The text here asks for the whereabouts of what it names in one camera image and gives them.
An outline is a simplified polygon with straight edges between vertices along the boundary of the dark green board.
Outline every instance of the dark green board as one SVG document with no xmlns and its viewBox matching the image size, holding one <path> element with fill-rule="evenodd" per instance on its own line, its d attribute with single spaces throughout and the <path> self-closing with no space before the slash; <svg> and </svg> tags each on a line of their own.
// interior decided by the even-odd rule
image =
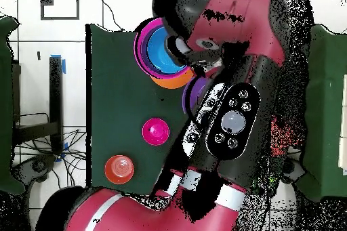
<svg viewBox="0 0 347 231">
<path fill-rule="evenodd" d="M 347 175 L 338 167 L 344 75 L 347 74 L 347 35 L 311 30 L 306 88 L 308 128 L 303 166 L 308 173 L 297 182 L 312 201 L 324 196 L 347 197 Z"/>
<path fill-rule="evenodd" d="M 24 186 L 10 173 L 12 162 L 12 132 L 14 126 L 14 102 L 12 98 L 12 54 L 7 38 L 18 23 L 10 17 L 0 18 L 0 190 L 22 194 Z"/>
<path fill-rule="evenodd" d="M 135 36 L 91 25 L 91 184 L 150 194 L 187 116 L 182 110 L 184 88 L 159 87 L 136 63 Z M 153 117 L 170 128 L 161 146 L 142 138 L 143 124 Z M 104 174 L 106 161 L 118 154 L 128 156 L 135 168 L 133 178 L 123 185 L 109 182 Z"/>
</svg>

